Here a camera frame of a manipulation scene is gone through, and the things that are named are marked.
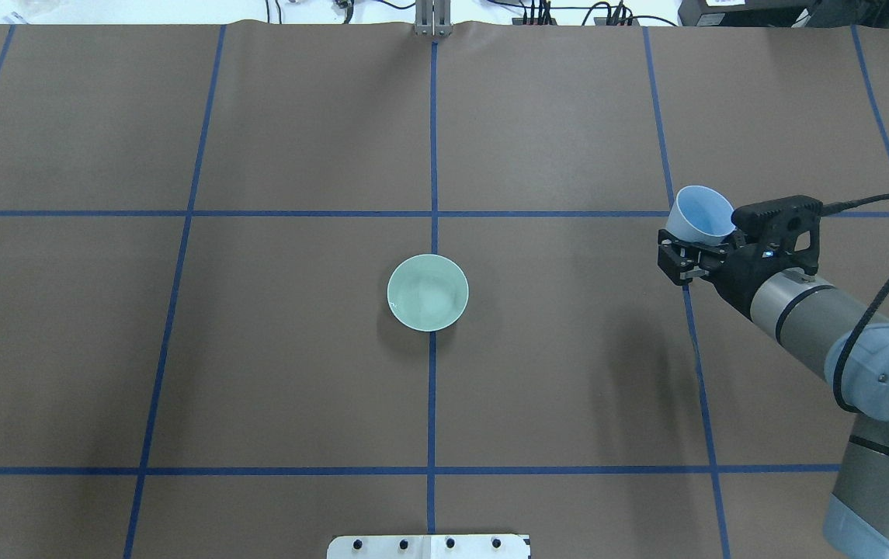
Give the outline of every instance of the black cable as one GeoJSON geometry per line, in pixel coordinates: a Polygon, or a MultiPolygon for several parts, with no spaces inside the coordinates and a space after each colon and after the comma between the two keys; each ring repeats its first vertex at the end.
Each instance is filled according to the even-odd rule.
{"type": "Polygon", "coordinates": [[[585,22],[589,21],[589,16],[592,15],[592,11],[600,6],[606,6],[606,18],[607,20],[610,19],[610,11],[613,9],[613,6],[610,6],[610,3],[608,2],[597,2],[596,4],[589,6],[589,11],[585,12],[585,17],[582,18],[582,25],[585,25],[585,22]]]}
{"type": "Polygon", "coordinates": [[[405,6],[397,6],[394,3],[388,2],[388,0],[376,0],[376,2],[379,2],[380,4],[385,4],[388,7],[394,8],[397,10],[409,10],[410,8],[412,8],[413,6],[416,5],[416,2],[413,2],[412,4],[407,4],[405,6]]]}
{"type": "MultiPolygon", "coordinates": [[[[889,200],[889,194],[880,194],[878,196],[870,196],[869,198],[862,198],[859,200],[852,200],[851,202],[837,202],[835,204],[825,204],[824,211],[821,212],[821,216],[830,216],[834,214],[838,214],[844,212],[845,210],[851,210],[852,208],[857,208],[858,206],[864,206],[867,204],[871,204],[873,202],[881,202],[882,200],[889,200]]],[[[859,319],[859,323],[855,325],[855,328],[852,329],[852,333],[848,335],[848,339],[845,340],[845,347],[841,350],[841,355],[838,357],[838,364],[835,365],[834,368],[834,382],[832,382],[832,388],[834,388],[834,400],[838,403],[838,406],[845,411],[851,411],[852,413],[859,413],[862,410],[857,409],[855,406],[852,406],[848,402],[845,402],[845,397],[842,396],[841,393],[841,382],[842,378],[844,378],[845,374],[845,364],[848,362],[848,358],[852,354],[852,349],[855,347],[855,343],[859,340],[859,336],[862,335],[866,326],[869,325],[871,319],[873,319],[873,315],[876,314],[878,308],[881,306],[882,301],[885,300],[889,294],[889,279],[885,280],[885,283],[882,284],[878,293],[876,293],[876,297],[873,299],[873,302],[869,305],[869,308],[866,309],[866,312],[862,315],[862,318],[859,319]]]]}
{"type": "Polygon", "coordinates": [[[606,25],[617,25],[620,21],[620,16],[623,15],[624,10],[624,0],[620,0],[620,3],[617,4],[617,7],[613,10],[613,15],[610,16],[610,19],[606,20],[606,25]]]}
{"type": "Polygon", "coordinates": [[[866,22],[866,25],[869,25],[870,27],[880,27],[880,21],[878,20],[880,20],[880,18],[882,17],[882,9],[884,8],[885,0],[881,0],[880,7],[878,7],[878,10],[876,10],[876,17],[873,17],[873,20],[871,20],[871,22],[866,22]]]}
{"type": "Polygon", "coordinates": [[[658,21],[664,21],[665,23],[671,25],[672,27],[679,27],[679,25],[677,25],[671,21],[668,21],[665,18],[660,18],[658,16],[630,16],[628,18],[624,18],[624,22],[629,22],[629,21],[634,21],[634,20],[658,20],[658,21]]]}
{"type": "Polygon", "coordinates": [[[620,11],[620,19],[617,20],[616,25],[629,25],[633,22],[631,17],[633,17],[634,10],[631,10],[627,6],[624,6],[624,3],[620,3],[621,11],[620,11]]]}
{"type": "MultiPolygon", "coordinates": [[[[496,4],[497,6],[505,6],[508,8],[518,8],[519,4],[511,4],[502,0],[485,0],[487,3],[496,4]]],[[[553,10],[589,10],[589,6],[551,6],[553,10]]]]}

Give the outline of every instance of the brown table surface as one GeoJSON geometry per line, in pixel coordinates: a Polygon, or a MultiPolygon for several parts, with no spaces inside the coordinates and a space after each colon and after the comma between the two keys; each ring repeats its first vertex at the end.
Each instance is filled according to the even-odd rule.
{"type": "Polygon", "coordinates": [[[0,557],[838,557],[852,418],[658,271],[685,184],[889,192],[889,31],[0,26],[0,557]],[[437,334],[384,301],[420,252],[437,334]]]}

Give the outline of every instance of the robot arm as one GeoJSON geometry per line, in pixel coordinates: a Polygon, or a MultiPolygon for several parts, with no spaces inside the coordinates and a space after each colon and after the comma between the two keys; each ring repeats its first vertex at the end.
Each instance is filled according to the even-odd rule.
{"type": "Polygon", "coordinates": [[[731,211],[714,191],[688,187],[658,231],[658,268],[677,286],[712,283],[860,411],[824,534],[852,559],[889,559],[889,318],[876,312],[888,289],[869,308],[817,276],[820,219],[845,207],[793,196],[731,211]]]}

